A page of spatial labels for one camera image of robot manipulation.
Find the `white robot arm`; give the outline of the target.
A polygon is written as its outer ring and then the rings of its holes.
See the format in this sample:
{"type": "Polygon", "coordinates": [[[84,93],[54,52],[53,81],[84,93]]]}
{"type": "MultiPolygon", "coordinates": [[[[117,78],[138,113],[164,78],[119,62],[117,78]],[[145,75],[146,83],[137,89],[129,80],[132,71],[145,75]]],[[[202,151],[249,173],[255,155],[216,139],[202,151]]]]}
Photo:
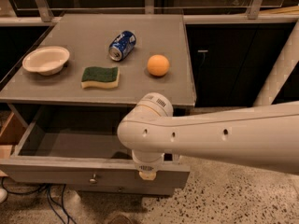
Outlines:
{"type": "Polygon", "coordinates": [[[177,154],[299,175],[299,102],[273,101],[298,63],[297,23],[251,108],[175,117],[160,93],[145,95],[117,136],[141,177],[152,179],[163,154],[177,154]]]}

